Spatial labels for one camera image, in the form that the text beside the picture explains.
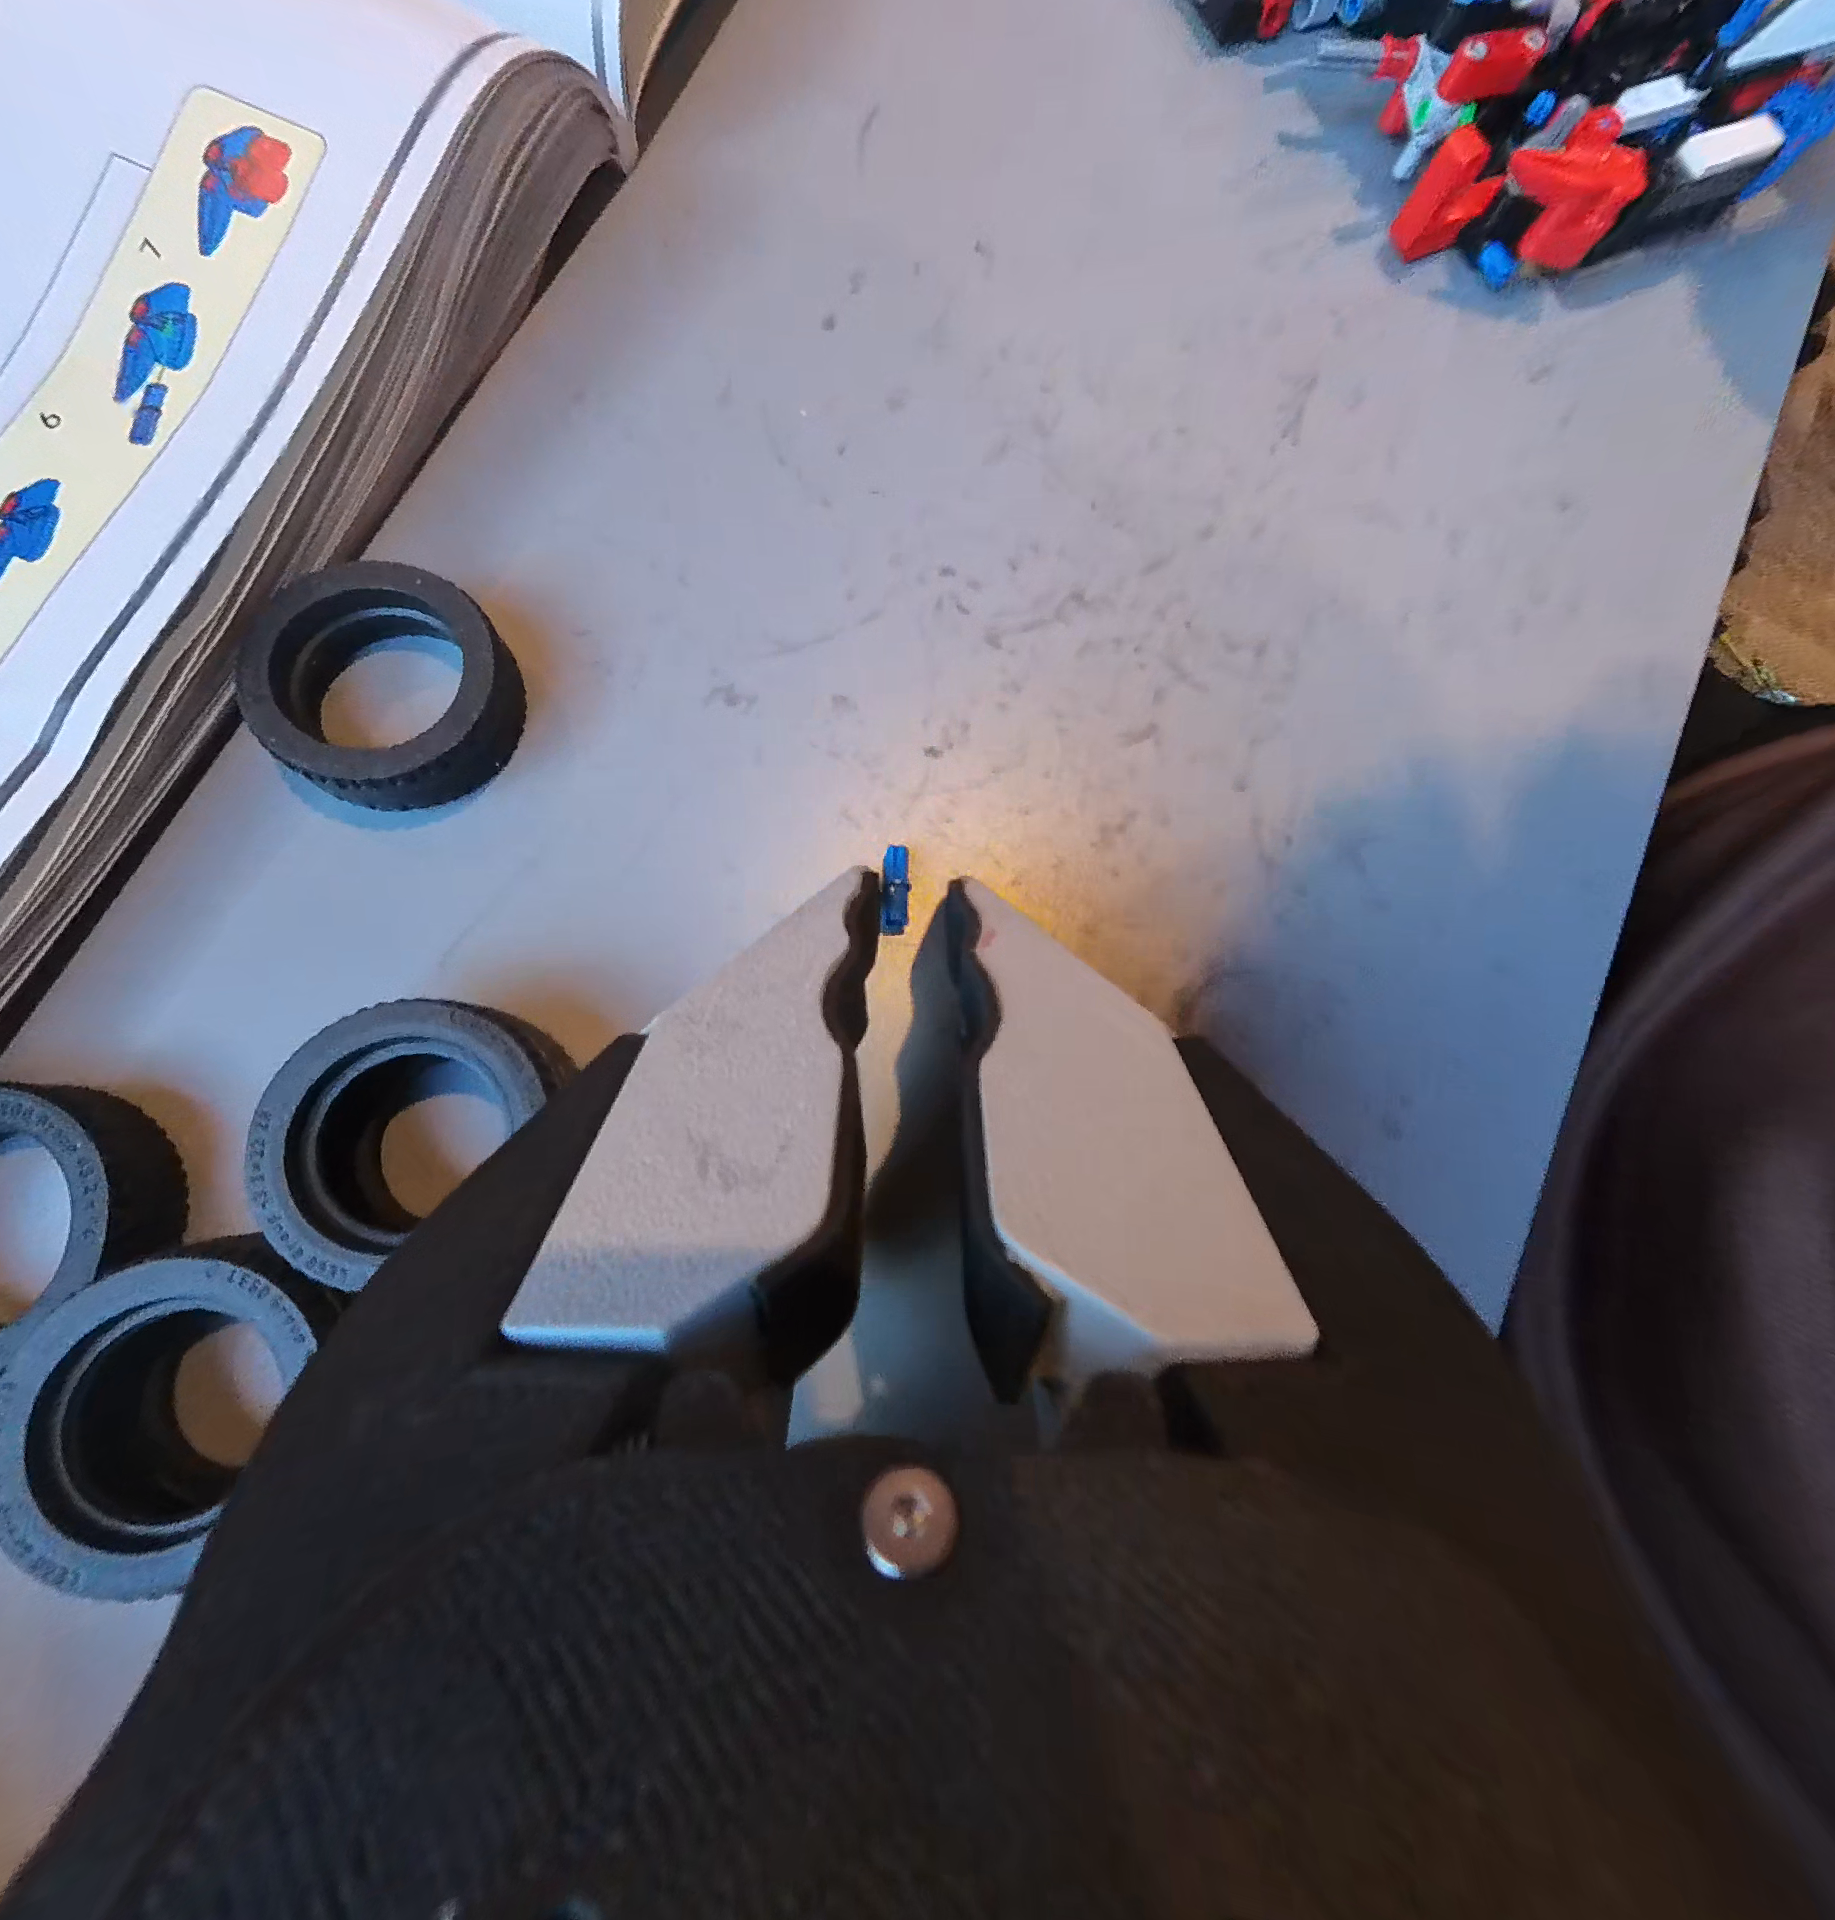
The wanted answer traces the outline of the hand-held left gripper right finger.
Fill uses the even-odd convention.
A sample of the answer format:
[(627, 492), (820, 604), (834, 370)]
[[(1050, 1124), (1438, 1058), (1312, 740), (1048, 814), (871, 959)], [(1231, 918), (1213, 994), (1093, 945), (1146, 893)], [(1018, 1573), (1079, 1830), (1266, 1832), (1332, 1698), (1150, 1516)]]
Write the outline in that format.
[(1306, 1360), (1320, 1330), (1172, 1028), (986, 880), (910, 969), (904, 1120), (998, 1406)]

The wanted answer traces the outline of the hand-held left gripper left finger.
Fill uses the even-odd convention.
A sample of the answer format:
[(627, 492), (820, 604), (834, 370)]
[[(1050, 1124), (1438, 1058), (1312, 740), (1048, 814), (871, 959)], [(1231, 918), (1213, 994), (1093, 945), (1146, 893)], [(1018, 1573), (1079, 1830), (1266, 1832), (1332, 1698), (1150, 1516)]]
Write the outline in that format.
[(500, 1330), (790, 1384), (861, 1285), (856, 1049), (880, 880), (849, 867), (666, 1006)]

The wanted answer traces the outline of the toy brick race car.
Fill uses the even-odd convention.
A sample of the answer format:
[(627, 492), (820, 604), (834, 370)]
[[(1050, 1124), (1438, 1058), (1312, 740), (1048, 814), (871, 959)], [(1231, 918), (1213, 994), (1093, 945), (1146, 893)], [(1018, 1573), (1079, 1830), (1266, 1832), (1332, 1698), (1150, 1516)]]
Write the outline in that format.
[(1385, 86), (1401, 261), (1487, 287), (1709, 228), (1835, 132), (1835, 1), (1192, 1), (1216, 47), (1313, 36)]

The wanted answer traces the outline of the black rubber tyre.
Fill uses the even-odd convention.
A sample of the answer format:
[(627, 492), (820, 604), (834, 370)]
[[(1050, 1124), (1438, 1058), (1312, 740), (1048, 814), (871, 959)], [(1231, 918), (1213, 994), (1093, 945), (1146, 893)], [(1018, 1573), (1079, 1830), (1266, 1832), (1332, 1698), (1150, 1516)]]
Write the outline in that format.
[(468, 1092), (511, 1135), (575, 1077), (542, 1028), (490, 1004), (395, 998), (306, 1039), (248, 1123), (241, 1183), (266, 1243), (333, 1292), (359, 1292), (421, 1224), (388, 1185), (389, 1123), (420, 1099)]
[[(383, 747), (333, 743), (321, 722), (328, 688), (395, 641), (457, 653), (448, 706)], [(235, 703), (277, 762), (371, 811), (421, 811), (481, 791), (515, 755), (527, 719), (520, 664), (478, 601), (435, 571), (381, 560), (317, 568), (263, 601), (237, 644)]]
[(0, 1321), (0, 1376), (59, 1309), (118, 1268), (182, 1241), (184, 1161), (163, 1126), (133, 1100), (83, 1086), (0, 1080), (0, 1148), (29, 1143), (59, 1170), (67, 1195), (61, 1253), (40, 1294)]
[(231, 1236), (113, 1268), (46, 1314), (0, 1376), (4, 1555), (86, 1601), (182, 1593), (239, 1471), (184, 1434), (184, 1356), (244, 1326), (287, 1391), (351, 1300)]

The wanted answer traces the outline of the person's brown hoodie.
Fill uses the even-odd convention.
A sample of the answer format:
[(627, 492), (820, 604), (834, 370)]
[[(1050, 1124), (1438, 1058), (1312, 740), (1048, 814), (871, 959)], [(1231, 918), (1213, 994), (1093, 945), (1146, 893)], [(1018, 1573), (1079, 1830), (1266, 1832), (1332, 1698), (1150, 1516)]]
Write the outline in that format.
[(1835, 1915), (1835, 724), (1665, 791), (1505, 1333)]

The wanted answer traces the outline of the open instruction booklet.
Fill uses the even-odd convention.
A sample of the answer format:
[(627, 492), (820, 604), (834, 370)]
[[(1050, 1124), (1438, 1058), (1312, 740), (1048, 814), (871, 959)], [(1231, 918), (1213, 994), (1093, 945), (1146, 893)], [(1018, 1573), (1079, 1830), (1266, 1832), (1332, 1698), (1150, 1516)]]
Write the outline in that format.
[(627, 169), (686, 3), (0, 1), (0, 1051)]

